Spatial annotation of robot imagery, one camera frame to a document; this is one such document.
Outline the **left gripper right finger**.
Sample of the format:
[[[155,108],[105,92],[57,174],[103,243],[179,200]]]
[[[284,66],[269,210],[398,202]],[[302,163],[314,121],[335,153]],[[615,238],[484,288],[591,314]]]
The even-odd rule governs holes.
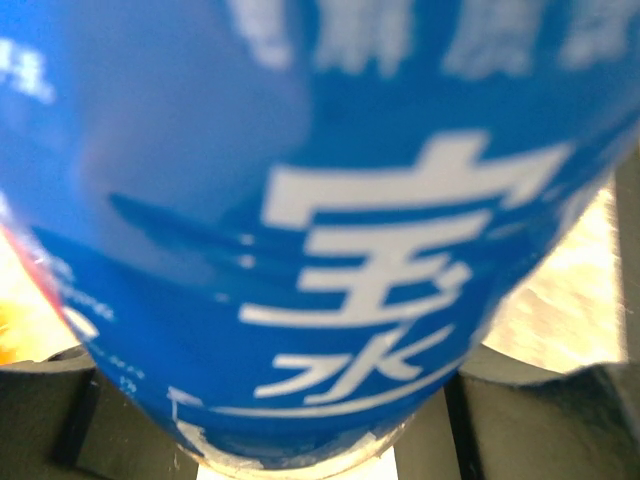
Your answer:
[[[481,346],[394,455],[401,479],[636,479],[639,366],[560,374]]]

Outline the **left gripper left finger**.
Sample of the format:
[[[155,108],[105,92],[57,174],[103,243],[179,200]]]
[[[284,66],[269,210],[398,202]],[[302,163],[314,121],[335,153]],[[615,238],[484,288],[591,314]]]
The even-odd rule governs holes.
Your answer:
[[[197,463],[72,347],[1,368],[4,479],[194,479]]]

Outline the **blue Pocari bottle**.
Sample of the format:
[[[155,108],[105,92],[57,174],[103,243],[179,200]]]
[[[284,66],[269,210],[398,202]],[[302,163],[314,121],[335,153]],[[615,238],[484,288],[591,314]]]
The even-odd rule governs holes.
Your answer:
[[[638,133],[635,1],[1,5],[3,230],[210,465],[386,444]]]

